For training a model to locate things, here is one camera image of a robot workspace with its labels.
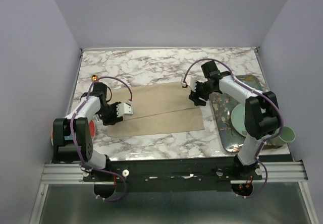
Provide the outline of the beige linen napkin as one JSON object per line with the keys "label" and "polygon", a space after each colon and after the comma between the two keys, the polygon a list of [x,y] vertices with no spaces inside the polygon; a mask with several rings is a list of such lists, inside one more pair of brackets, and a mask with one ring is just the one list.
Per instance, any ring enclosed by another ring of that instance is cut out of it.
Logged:
{"label": "beige linen napkin", "polygon": [[170,134],[204,129],[200,107],[189,100],[189,88],[180,82],[153,84],[131,88],[134,113],[106,127],[109,137],[133,137]]}

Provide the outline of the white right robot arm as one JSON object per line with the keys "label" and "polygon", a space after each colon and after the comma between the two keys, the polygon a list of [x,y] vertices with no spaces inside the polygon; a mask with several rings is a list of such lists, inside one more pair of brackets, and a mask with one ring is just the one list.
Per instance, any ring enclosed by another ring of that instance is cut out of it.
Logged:
{"label": "white right robot arm", "polygon": [[245,108],[244,126],[247,135],[243,147],[234,158],[231,171],[237,179],[244,179],[255,171],[258,156],[264,145],[280,135],[284,120],[276,95],[256,90],[240,81],[230,68],[221,72],[216,59],[201,59],[205,82],[199,82],[188,72],[181,79],[183,88],[190,88],[189,99],[195,106],[205,106],[212,93],[226,93]]}

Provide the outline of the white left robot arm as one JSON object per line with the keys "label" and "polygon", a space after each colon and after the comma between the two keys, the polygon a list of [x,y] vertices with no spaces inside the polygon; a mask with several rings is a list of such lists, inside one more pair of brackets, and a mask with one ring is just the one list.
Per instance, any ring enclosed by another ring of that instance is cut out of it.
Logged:
{"label": "white left robot arm", "polygon": [[115,102],[108,104],[107,85],[93,83],[92,90],[85,92],[70,114],[55,119],[52,125],[53,158],[57,162],[79,162],[86,168],[93,168],[95,176],[107,181],[112,175],[108,166],[108,157],[93,149],[89,123],[95,115],[103,125],[114,125],[123,120],[123,116],[132,113],[131,106]]}

